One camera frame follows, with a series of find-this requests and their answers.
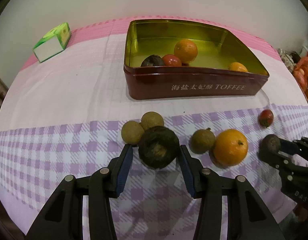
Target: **tomato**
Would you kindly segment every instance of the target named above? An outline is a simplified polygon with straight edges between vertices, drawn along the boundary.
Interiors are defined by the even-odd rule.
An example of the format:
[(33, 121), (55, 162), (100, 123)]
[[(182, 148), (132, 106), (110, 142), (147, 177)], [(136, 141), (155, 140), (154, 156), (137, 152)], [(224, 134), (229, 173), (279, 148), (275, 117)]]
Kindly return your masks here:
[(273, 119), (273, 112), (269, 109), (266, 109), (259, 115), (259, 124), (263, 127), (269, 127), (273, 123)]
[(164, 61), (164, 64), (166, 66), (171, 66), (171, 67), (181, 67), (182, 62), (181, 60), (172, 54), (167, 54), (164, 57), (162, 57), (162, 60)]

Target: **tissue box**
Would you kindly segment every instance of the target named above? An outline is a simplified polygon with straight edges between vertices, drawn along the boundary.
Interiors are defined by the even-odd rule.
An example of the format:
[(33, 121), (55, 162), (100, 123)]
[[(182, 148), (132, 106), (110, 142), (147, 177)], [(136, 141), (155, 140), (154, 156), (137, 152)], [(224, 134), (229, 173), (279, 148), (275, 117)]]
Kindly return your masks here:
[(44, 62), (47, 59), (62, 52), (71, 37), (68, 23), (62, 23), (46, 33), (33, 48), (38, 61)]

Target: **dark round fruit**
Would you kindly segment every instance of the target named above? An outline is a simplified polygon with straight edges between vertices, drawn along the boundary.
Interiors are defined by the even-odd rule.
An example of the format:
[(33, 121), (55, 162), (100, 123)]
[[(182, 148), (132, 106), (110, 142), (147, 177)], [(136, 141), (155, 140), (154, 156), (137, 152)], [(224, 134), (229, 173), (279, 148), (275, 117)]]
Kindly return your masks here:
[(141, 67), (159, 67), (165, 66), (164, 61), (158, 55), (148, 56), (141, 64)]
[(172, 54), (167, 54), (164, 57), (162, 57), (162, 60), (164, 61), (164, 64), (166, 66), (171, 66), (171, 67), (181, 67), (182, 66), (182, 62), (181, 60)]
[(151, 168), (168, 166), (180, 153), (180, 142), (173, 131), (154, 126), (145, 131), (138, 143), (140, 159)]
[(280, 139), (275, 134), (268, 134), (260, 143), (260, 151), (264, 153), (276, 154), (280, 149)]
[(258, 121), (263, 127), (269, 127), (273, 123), (273, 113), (271, 110), (266, 109), (259, 114)]

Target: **pink tablecloth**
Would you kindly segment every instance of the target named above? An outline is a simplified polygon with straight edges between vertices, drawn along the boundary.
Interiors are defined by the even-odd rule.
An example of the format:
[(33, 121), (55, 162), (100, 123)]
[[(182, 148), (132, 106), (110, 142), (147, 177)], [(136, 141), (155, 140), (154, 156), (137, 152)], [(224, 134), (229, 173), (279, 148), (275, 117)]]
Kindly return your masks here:
[[(224, 26), (270, 73), (256, 96), (135, 101), (123, 74), (125, 38), (131, 20), (147, 17), (152, 18), (117, 19), (74, 30), (64, 52), (42, 64), (30, 57), (13, 82), (0, 111), (0, 198), (23, 232), (65, 175), (82, 177), (107, 166), (123, 147), (123, 123), (147, 111), (161, 113), (182, 144), (204, 127), (216, 135), (228, 128), (241, 130), (249, 152), (239, 165), (222, 170), (207, 154), (195, 157), (222, 176), (245, 175), (278, 222), (294, 208), (280, 192), (277, 171), (257, 158), (258, 142), (269, 133), (289, 140), (308, 137), (307, 102), (276, 51), (260, 38)], [(257, 124), (264, 108), (275, 114), (265, 130)], [(295, 161), (307, 164), (298, 157)], [(111, 200), (118, 238), (192, 238), (199, 203), (187, 194), (175, 162), (160, 171), (148, 170), (135, 150), (126, 188)], [(223, 201), (222, 239), (226, 214)], [(88, 238), (86, 201), (83, 223)]]

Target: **mangosteen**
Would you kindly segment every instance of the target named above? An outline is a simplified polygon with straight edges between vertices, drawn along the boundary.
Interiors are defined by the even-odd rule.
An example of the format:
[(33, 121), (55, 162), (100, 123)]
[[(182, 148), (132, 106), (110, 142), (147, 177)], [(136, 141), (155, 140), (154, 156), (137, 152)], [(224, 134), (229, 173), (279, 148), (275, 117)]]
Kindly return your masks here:
[(260, 151), (276, 154), (281, 149), (279, 137), (275, 134), (268, 134), (260, 143)]
[(180, 142), (172, 130), (154, 126), (142, 135), (138, 143), (138, 153), (144, 164), (154, 169), (162, 169), (180, 153)]
[(159, 67), (165, 66), (164, 61), (158, 55), (148, 56), (141, 64), (141, 67)]

